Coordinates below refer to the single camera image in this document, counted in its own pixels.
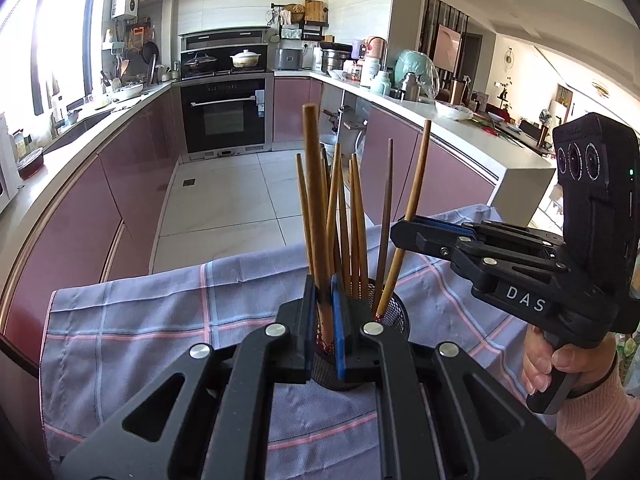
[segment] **kitchen sink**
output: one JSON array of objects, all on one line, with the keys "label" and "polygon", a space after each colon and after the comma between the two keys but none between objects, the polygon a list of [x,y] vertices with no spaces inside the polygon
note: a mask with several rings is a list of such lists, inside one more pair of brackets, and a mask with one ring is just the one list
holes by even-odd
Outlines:
[{"label": "kitchen sink", "polygon": [[89,129],[93,128],[101,120],[107,117],[111,112],[112,110],[107,110],[78,121],[66,132],[57,137],[51,145],[47,146],[44,152],[51,153],[58,148],[62,148],[63,146],[71,144],[74,140],[79,139]]}]

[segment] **fingernail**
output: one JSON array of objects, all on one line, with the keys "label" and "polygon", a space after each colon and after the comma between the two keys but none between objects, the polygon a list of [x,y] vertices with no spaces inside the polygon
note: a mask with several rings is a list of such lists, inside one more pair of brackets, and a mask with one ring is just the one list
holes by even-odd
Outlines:
[{"label": "fingernail", "polygon": [[546,375],[538,375],[537,377],[535,377],[533,379],[533,385],[540,392],[544,392],[549,386],[547,376]]},{"label": "fingernail", "polygon": [[551,373],[551,361],[546,357],[541,357],[534,363],[534,366],[540,370],[543,374]]},{"label": "fingernail", "polygon": [[574,360],[573,348],[561,348],[551,356],[551,362],[556,368],[567,368]]}]

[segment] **human hand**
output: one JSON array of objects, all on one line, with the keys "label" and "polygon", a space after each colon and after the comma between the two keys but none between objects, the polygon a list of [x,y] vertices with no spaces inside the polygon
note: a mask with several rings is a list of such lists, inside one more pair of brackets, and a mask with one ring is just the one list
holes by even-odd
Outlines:
[{"label": "human hand", "polygon": [[544,392],[551,383],[551,367],[568,374],[580,373],[574,388],[597,383],[607,375],[616,354],[616,339],[608,333],[597,348],[585,350],[565,345],[554,351],[542,330],[529,325],[524,339],[522,383],[529,395]]}]

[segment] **microwave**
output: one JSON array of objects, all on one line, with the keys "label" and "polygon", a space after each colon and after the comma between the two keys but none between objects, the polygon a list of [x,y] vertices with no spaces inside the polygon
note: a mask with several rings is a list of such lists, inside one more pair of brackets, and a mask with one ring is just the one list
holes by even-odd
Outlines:
[{"label": "microwave", "polygon": [[0,113],[0,212],[4,211],[11,199],[18,194],[18,186],[22,185],[15,164],[14,150],[11,147],[12,142],[14,141],[9,137],[4,113]]}]

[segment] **black handle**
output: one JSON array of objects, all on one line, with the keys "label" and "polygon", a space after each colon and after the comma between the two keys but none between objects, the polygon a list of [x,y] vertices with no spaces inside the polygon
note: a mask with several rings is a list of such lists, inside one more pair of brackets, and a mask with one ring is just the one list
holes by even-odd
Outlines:
[{"label": "black handle", "polygon": [[[545,332],[545,340],[554,347],[554,351],[564,346],[564,343],[557,336],[549,332]],[[566,396],[569,395],[579,376],[580,374],[567,374],[551,368],[551,383],[549,387],[544,392],[536,392],[527,396],[527,407],[533,413],[555,415],[560,410],[560,406],[562,406]]]}]

